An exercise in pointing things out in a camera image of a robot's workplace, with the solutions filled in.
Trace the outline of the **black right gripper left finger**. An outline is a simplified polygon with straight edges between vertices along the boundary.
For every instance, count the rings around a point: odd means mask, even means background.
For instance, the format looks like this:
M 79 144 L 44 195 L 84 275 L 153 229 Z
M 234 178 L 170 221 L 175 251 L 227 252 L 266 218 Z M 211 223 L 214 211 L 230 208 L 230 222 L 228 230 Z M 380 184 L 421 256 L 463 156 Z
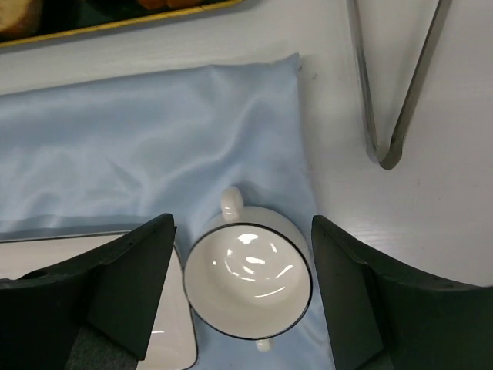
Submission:
M 176 227 L 161 214 L 68 260 L 1 281 L 3 369 L 134 369 L 146 357 Z

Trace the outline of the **metal tongs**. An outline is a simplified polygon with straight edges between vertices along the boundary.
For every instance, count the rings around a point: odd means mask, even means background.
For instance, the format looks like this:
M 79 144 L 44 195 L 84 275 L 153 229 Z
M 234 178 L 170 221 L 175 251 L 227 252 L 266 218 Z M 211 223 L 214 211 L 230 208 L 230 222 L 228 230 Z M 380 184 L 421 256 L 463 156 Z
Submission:
M 349 1 L 367 154 L 385 170 L 406 135 L 444 30 L 450 1 Z

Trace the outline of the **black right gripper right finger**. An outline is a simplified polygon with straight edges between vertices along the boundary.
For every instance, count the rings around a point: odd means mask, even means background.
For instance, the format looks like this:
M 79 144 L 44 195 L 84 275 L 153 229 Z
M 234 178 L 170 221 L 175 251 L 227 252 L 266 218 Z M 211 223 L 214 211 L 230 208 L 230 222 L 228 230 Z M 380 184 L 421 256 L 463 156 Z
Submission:
M 314 262 L 337 369 L 490 369 L 492 289 L 411 267 L 312 220 Z

